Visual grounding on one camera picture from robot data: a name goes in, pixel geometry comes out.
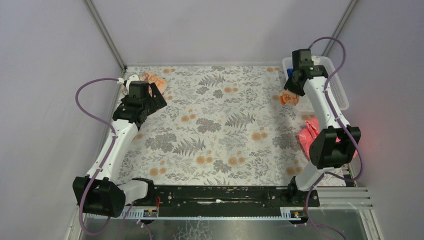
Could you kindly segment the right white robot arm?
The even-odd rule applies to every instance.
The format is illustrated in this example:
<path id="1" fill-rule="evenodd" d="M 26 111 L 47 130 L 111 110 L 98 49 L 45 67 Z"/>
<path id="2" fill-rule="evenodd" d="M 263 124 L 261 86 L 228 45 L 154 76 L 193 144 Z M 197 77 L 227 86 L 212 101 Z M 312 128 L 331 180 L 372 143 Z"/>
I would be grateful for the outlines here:
<path id="1" fill-rule="evenodd" d="M 282 104 L 295 105 L 307 96 L 319 124 L 319 133 L 309 147 L 309 163 L 288 185 L 291 201 L 309 199 L 309 190 L 332 169 L 351 162 L 361 138 L 358 127 L 351 126 L 339 109 L 330 88 L 334 76 L 323 65 L 316 65 L 309 48 L 294 50 L 292 71 L 280 94 Z"/>

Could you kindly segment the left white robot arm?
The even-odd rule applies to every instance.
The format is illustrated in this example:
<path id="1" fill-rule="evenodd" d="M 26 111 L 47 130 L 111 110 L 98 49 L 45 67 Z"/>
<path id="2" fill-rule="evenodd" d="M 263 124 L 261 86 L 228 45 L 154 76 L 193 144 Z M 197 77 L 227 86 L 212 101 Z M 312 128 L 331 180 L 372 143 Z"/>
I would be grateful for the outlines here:
<path id="1" fill-rule="evenodd" d="M 167 106 L 155 83 L 118 79 L 127 94 L 106 122 L 109 129 L 100 154 L 85 176 L 76 177 L 72 188 L 82 213 L 119 217 L 126 205 L 141 199 L 154 198 L 154 183 L 146 178 L 133 178 L 127 183 L 116 180 L 129 149 L 147 117 Z"/>

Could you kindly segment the orange cartoon towel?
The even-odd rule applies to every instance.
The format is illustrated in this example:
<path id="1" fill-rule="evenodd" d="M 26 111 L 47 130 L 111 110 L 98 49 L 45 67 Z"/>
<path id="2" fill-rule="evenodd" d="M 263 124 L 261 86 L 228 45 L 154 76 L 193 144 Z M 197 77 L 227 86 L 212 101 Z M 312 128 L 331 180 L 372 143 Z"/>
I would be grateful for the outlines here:
<path id="1" fill-rule="evenodd" d="M 283 90 L 279 95 L 282 105 L 296 106 L 299 103 L 299 96 L 289 90 Z"/>

